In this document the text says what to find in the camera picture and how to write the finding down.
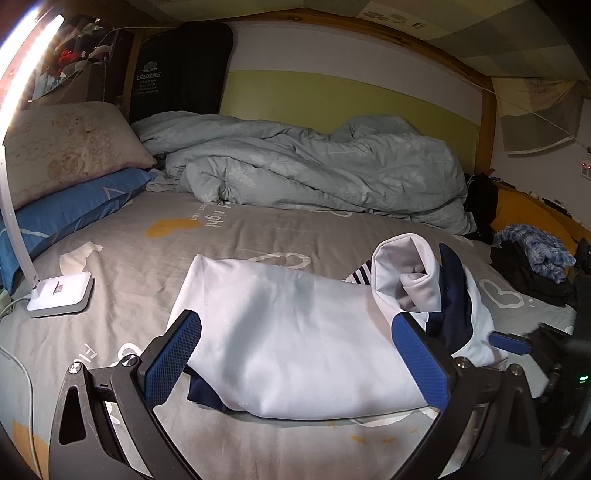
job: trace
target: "plaid shirt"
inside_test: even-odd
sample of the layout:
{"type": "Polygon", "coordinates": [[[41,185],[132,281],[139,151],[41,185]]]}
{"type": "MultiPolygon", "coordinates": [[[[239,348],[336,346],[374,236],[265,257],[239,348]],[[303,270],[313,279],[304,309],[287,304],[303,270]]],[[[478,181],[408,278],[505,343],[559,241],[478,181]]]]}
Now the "plaid shirt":
{"type": "Polygon", "coordinates": [[[531,225],[509,225],[495,235],[494,245],[510,241],[524,250],[531,269],[543,277],[561,283],[566,280],[565,267],[574,266],[574,257],[559,238],[531,225]]]}

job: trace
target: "lamp base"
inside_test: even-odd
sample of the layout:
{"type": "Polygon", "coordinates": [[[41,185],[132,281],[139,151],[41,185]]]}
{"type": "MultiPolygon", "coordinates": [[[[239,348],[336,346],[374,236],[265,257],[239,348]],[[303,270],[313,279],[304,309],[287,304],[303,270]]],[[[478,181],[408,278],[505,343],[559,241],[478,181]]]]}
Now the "lamp base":
{"type": "Polygon", "coordinates": [[[27,312],[33,318],[80,312],[88,304],[94,282],[90,272],[41,280],[31,292],[27,312]]]}

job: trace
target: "black bag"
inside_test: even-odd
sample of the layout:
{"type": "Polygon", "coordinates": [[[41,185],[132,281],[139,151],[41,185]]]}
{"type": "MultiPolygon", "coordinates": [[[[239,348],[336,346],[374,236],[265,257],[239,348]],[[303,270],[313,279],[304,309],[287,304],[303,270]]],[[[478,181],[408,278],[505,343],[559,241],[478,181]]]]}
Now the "black bag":
{"type": "Polygon", "coordinates": [[[142,45],[130,123],[155,113],[219,113],[233,34],[222,23],[189,22],[142,45]]]}
{"type": "Polygon", "coordinates": [[[577,260],[574,267],[583,270],[587,275],[591,275],[591,246],[585,237],[579,241],[574,257],[577,260]]]}

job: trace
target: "pillow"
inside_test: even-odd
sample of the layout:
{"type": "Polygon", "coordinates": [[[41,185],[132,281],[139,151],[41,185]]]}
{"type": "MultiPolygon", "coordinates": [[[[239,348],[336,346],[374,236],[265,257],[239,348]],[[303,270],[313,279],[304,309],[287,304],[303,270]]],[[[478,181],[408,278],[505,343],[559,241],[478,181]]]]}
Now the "pillow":
{"type": "MultiPolygon", "coordinates": [[[[126,168],[80,183],[30,203],[17,212],[18,226],[31,258],[39,256],[67,235],[115,213],[141,192],[154,174],[126,168]]],[[[4,221],[0,222],[0,272],[4,288],[14,293],[14,275],[20,269],[4,221]]]]}
{"type": "Polygon", "coordinates": [[[527,195],[513,190],[499,189],[499,199],[496,204],[496,218],[491,223],[495,232],[500,232],[508,225],[533,225],[551,233],[562,240],[563,245],[571,254],[577,250],[566,228],[551,216],[541,206],[536,205],[527,195]]]}
{"type": "Polygon", "coordinates": [[[14,208],[154,158],[115,105],[70,103],[20,112],[6,140],[14,208]]]}

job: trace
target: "folded clothes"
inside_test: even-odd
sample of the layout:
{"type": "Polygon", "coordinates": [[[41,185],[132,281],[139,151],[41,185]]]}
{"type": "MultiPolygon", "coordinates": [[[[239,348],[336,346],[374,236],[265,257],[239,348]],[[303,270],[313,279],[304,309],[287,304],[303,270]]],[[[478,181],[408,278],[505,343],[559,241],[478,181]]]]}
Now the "folded clothes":
{"type": "Polygon", "coordinates": [[[495,234],[494,245],[504,241],[517,242],[524,250],[531,269],[555,283],[564,282],[564,269],[576,262],[558,237],[535,226],[509,225],[495,234]]]}
{"type": "Polygon", "coordinates": [[[572,284],[565,280],[555,283],[534,272],[525,252],[516,242],[501,242],[500,248],[491,248],[492,266],[518,292],[557,307],[565,304],[576,308],[576,295],[572,284]]]}
{"type": "Polygon", "coordinates": [[[188,362],[189,399],[256,416],[327,420],[424,406],[392,341],[395,315],[410,312],[453,356],[477,366],[503,354],[470,271],[422,237],[380,244],[369,285],[243,260],[193,260],[170,314],[197,312],[202,336],[188,362]]]}

